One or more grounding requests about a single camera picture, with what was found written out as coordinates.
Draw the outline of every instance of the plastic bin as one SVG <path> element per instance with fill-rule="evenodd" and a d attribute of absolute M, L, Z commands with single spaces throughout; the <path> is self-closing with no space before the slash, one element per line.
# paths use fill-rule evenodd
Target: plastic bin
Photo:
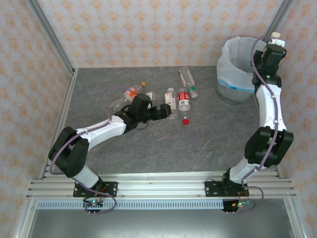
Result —
<path fill-rule="evenodd" d="M 217 95 L 226 103 L 246 102 L 254 93 L 252 84 L 251 37 L 235 37 L 226 42 L 217 62 Z M 263 50 L 266 43 L 259 41 L 255 50 Z"/>

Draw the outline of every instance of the white plastic bag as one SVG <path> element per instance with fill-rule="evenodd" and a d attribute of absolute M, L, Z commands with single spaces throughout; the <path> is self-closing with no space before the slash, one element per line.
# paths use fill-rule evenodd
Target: white plastic bag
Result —
<path fill-rule="evenodd" d="M 254 93 L 251 48 L 255 41 L 251 37 L 235 37 L 226 42 L 217 63 L 219 84 L 231 89 Z M 255 50 L 262 51 L 265 46 L 265 42 L 259 41 Z"/>

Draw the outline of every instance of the clear plastic bottle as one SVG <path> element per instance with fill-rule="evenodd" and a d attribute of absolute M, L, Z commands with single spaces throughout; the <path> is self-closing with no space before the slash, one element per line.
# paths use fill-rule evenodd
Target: clear plastic bottle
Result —
<path fill-rule="evenodd" d="M 196 98 L 198 93 L 195 90 L 195 81 L 189 71 L 189 68 L 187 66 L 181 67 L 179 69 L 179 75 L 182 79 L 184 87 L 187 88 L 188 92 L 190 93 L 190 96 L 192 98 Z"/>
<path fill-rule="evenodd" d="M 178 109 L 179 116 L 183 120 L 184 125 L 189 124 L 190 101 L 186 88 L 181 88 L 178 93 Z"/>
<path fill-rule="evenodd" d="M 119 98 L 117 98 L 116 100 L 112 102 L 112 104 L 110 105 L 110 108 L 114 112 L 119 112 L 124 106 L 131 104 L 135 96 L 138 93 L 141 93 L 145 86 L 146 86 L 146 83 L 142 82 L 141 84 L 130 87 L 128 89 L 129 91 L 128 90 L 125 91 Z"/>
<path fill-rule="evenodd" d="M 169 104 L 172 110 L 172 114 L 169 115 L 168 119 L 178 119 L 176 93 L 173 88 L 168 88 L 167 93 L 165 93 L 165 103 Z"/>

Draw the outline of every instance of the gray floor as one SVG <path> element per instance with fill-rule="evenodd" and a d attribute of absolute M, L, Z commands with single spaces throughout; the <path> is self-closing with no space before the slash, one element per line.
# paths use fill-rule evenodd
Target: gray floor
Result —
<path fill-rule="evenodd" d="M 29 238 L 293 238 L 282 199 L 265 200 L 250 213 L 221 210 L 39 210 Z"/>
<path fill-rule="evenodd" d="M 112 85 L 129 87 L 141 81 L 163 103 L 167 88 L 182 86 L 179 67 L 81 68 L 72 95 L 66 126 L 74 129 L 107 119 L 100 106 L 102 91 Z M 235 166 L 244 155 L 247 140 L 258 129 L 259 113 L 251 98 L 228 105 L 215 92 L 215 66 L 190 67 L 198 97 L 191 101 L 188 126 L 181 120 L 150 122 L 94 147 L 87 165 L 96 173 L 151 173 L 220 171 Z M 122 91 L 110 91 L 105 104 Z"/>

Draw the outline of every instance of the patterned wallpaper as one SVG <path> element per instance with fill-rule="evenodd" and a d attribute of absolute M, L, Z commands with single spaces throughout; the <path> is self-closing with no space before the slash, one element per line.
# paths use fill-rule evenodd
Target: patterned wallpaper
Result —
<path fill-rule="evenodd" d="M 0 16 L 0 237 L 11 238 L 69 75 L 26 0 L 1 0 Z"/>
<path fill-rule="evenodd" d="M 281 163 L 283 175 L 295 179 L 305 220 L 317 237 L 317 4 L 297 0 L 279 32 L 287 55 L 281 62 L 282 109 L 294 142 Z"/>
<path fill-rule="evenodd" d="M 283 0 L 39 0 L 74 67 L 216 65 Z"/>

